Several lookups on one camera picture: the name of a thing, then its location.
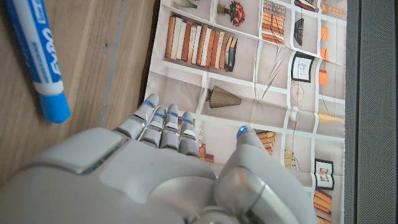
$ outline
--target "framed picture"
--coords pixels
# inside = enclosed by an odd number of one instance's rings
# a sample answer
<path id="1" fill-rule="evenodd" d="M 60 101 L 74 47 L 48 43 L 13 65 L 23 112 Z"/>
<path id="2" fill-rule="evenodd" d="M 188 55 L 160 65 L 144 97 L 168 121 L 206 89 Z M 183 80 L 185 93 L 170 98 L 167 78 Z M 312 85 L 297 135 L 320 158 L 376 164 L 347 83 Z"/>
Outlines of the framed picture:
<path id="1" fill-rule="evenodd" d="M 315 186 L 320 190 L 333 190 L 335 180 L 332 175 L 315 174 Z"/>
<path id="2" fill-rule="evenodd" d="M 311 82 L 311 66 L 315 57 L 296 53 L 292 62 L 292 80 Z"/>
<path id="3" fill-rule="evenodd" d="M 333 162 L 315 159 L 315 184 L 318 189 L 333 190 L 335 180 L 333 179 Z"/>
<path id="4" fill-rule="evenodd" d="M 315 174 L 333 175 L 333 162 L 315 159 Z"/>

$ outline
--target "white robotic hand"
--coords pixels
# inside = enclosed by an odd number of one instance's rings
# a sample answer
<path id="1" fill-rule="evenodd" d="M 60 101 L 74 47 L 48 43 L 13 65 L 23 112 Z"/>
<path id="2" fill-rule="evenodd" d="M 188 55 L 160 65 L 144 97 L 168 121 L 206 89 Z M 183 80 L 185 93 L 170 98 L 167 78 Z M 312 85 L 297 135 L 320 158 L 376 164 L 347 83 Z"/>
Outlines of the white robotic hand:
<path id="1" fill-rule="evenodd" d="M 218 179 L 199 158 L 193 115 L 149 96 L 114 131 L 57 144 L 0 188 L 4 223 L 316 223 L 300 182 L 253 129 Z"/>

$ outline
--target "gray panel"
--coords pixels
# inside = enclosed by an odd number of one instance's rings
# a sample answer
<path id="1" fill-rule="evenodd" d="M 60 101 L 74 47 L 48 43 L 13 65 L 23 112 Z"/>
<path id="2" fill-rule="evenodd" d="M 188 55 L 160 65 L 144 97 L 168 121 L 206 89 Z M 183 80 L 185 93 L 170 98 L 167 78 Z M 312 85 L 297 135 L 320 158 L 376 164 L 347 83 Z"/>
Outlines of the gray panel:
<path id="1" fill-rule="evenodd" d="M 356 223 L 356 125 L 358 119 L 359 0 L 348 1 L 346 38 L 344 223 Z"/>
<path id="2" fill-rule="evenodd" d="M 394 1 L 362 1 L 358 223 L 396 223 Z"/>

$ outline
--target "marker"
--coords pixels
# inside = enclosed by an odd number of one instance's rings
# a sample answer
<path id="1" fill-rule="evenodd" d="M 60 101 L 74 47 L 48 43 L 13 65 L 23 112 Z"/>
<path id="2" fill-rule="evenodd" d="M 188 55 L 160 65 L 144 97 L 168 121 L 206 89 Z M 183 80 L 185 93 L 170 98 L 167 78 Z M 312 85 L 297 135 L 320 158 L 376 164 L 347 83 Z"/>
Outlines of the marker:
<path id="1" fill-rule="evenodd" d="M 5 0 L 7 11 L 46 120 L 70 117 L 43 0 Z"/>

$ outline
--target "wooden table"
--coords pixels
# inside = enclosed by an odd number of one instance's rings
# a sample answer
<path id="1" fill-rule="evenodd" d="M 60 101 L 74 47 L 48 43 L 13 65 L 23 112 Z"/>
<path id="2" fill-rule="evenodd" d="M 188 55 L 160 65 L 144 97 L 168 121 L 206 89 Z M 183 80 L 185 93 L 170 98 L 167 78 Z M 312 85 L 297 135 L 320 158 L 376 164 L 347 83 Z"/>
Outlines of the wooden table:
<path id="1" fill-rule="evenodd" d="M 77 132 L 113 129 L 145 92 L 159 1 L 52 0 L 45 7 L 72 117 L 62 124 L 43 120 L 2 10 L 0 185 L 26 160 Z"/>

